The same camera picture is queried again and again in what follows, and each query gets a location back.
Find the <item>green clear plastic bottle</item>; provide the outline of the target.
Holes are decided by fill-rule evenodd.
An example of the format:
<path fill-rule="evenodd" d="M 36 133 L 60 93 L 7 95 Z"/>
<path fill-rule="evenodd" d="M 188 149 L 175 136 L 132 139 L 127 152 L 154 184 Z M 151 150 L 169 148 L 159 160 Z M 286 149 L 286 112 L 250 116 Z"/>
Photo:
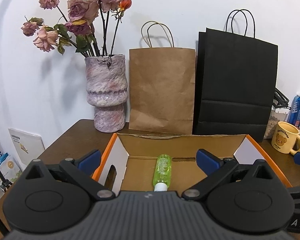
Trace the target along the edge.
<path fill-rule="evenodd" d="M 155 192 L 168 190 L 171 183 L 171 174 L 172 164 L 170 156 L 167 154 L 158 156 L 153 177 Z"/>

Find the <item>yellow bear mug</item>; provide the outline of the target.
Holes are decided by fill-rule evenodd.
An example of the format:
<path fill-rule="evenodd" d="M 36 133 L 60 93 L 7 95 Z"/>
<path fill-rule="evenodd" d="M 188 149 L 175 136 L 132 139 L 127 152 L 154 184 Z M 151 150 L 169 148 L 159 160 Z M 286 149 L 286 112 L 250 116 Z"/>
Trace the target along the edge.
<path fill-rule="evenodd" d="M 300 152 L 300 131 L 285 121 L 279 121 L 271 140 L 272 147 L 283 154 Z"/>

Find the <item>red cardboard box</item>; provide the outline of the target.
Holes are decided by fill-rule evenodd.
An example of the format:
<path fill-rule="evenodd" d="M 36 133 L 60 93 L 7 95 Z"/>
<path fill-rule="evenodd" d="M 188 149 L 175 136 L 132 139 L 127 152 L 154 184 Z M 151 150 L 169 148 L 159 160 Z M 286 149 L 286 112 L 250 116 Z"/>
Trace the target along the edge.
<path fill-rule="evenodd" d="M 92 178 L 118 194 L 119 191 L 152 191 L 157 158 L 172 159 L 168 188 L 178 194 L 206 177 L 196 164 L 203 148 L 220 159 L 235 157 L 240 164 L 264 159 L 286 187 L 291 183 L 265 150 L 249 135 L 150 135 L 114 133 Z"/>

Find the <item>blue soda can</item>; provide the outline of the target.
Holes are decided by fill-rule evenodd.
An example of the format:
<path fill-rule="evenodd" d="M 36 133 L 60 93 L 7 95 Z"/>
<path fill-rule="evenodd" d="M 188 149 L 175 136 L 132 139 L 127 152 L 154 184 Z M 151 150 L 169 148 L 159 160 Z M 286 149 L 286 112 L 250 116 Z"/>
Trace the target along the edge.
<path fill-rule="evenodd" d="M 300 128 L 300 96 L 296 95 L 293 99 L 287 122 Z"/>

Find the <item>clear jar with black clips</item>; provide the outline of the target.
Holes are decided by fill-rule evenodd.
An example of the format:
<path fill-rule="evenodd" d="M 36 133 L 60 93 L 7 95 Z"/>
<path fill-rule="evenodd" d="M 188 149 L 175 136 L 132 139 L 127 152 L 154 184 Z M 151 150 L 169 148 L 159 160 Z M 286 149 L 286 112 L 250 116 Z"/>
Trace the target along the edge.
<path fill-rule="evenodd" d="M 279 121 L 285 121 L 290 111 L 289 99 L 277 88 L 271 107 L 270 117 L 267 123 L 264 139 L 271 139 Z"/>

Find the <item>blue-white packages on shelf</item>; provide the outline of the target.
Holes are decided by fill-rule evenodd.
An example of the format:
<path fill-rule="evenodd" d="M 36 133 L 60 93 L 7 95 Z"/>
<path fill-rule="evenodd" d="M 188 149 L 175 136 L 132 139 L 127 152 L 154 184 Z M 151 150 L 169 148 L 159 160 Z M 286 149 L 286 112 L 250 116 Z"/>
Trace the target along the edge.
<path fill-rule="evenodd" d="M 8 153 L 0 152 L 0 171 L 5 179 L 8 179 L 11 183 L 14 183 L 21 175 L 22 170 L 15 161 L 15 159 Z M 0 188 L 5 191 L 2 187 L 2 179 L 0 178 Z"/>

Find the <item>black paper bag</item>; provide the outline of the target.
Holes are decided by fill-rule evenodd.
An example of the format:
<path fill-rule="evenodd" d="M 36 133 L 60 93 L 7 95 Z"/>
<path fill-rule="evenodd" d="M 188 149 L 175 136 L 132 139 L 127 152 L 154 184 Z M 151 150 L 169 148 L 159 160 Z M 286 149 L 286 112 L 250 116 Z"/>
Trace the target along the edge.
<path fill-rule="evenodd" d="M 264 138 L 277 78 L 278 46 L 226 30 L 198 34 L 192 133 Z"/>

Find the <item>pink marbled ceramic vase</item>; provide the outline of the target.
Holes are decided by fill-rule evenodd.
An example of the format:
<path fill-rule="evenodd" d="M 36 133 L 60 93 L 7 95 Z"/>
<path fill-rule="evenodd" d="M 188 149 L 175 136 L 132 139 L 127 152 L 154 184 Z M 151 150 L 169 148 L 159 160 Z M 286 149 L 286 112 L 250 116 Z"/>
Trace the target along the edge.
<path fill-rule="evenodd" d="M 126 123 L 128 99 L 125 55 L 85 58 L 87 102 L 94 107 L 94 126 L 103 133 L 114 133 Z"/>

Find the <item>brown paper bag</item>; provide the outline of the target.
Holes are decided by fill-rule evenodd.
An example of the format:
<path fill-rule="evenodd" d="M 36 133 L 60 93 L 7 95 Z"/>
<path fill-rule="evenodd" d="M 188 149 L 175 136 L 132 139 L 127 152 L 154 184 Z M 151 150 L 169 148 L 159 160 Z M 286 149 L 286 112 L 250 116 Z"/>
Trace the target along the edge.
<path fill-rule="evenodd" d="M 160 23 L 170 43 L 129 51 L 129 129 L 147 132 L 191 134 L 194 111 L 196 51 L 174 45 L 167 25 Z"/>

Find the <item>dried pink rose bouquet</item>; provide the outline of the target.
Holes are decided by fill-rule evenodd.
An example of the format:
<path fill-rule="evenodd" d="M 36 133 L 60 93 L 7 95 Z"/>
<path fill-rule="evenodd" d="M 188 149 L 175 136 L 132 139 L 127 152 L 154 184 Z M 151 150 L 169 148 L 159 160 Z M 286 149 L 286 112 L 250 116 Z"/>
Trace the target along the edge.
<path fill-rule="evenodd" d="M 56 49 L 64 54 L 66 47 L 74 47 L 84 57 L 112 57 L 113 48 L 107 48 L 108 25 L 114 17 L 119 25 L 132 0 L 67 0 L 67 13 L 61 13 L 64 23 L 53 27 L 42 18 L 32 17 L 21 26 L 27 37 L 41 51 Z"/>

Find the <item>white booklet against wall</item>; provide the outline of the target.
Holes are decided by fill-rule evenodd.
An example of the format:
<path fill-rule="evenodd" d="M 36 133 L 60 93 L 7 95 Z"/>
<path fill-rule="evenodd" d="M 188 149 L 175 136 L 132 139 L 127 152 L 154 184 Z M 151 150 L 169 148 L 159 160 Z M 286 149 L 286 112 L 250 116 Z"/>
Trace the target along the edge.
<path fill-rule="evenodd" d="M 45 151 L 41 136 L 13 128 L 9 128 L 8 131 L 24 165 L 29 165 L 33 159 L 37 159 Z"/>

